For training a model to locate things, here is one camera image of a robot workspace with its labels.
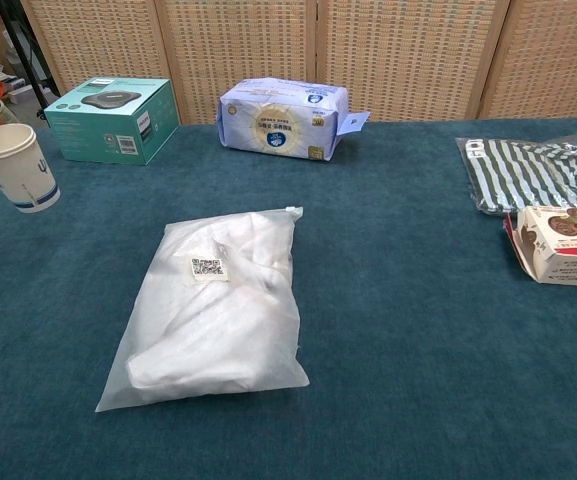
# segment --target frosted plastic bag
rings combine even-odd
[[[302,209],[166,226],[97,411],[303,387],[290,250]]]
[[[472,196],[484,213],[577,207],[577,135],[543,143],[458,138]]]

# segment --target table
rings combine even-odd
[[[317,163],[194,126],[136,167],[40,131],[61,199],[0,194],[0,478],[577,478],[577,287],[522,272],[454,143],[576,132],[369,124]],[[164,225],[289,205],[311,385],[95,414]]]

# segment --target teal box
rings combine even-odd
[[[146,165],[179,126],[170,80],[97,77],[45,111],[65,158]]]

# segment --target white paper cup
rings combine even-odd
[[[0,190],[23,213],[40,212],[59,200],[37,135],[23,123],[0,125]]]

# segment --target striped cloth in bag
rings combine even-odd
[[[577,142],[458,138],[477,208],[491,215],[527,206],[577,207]]]

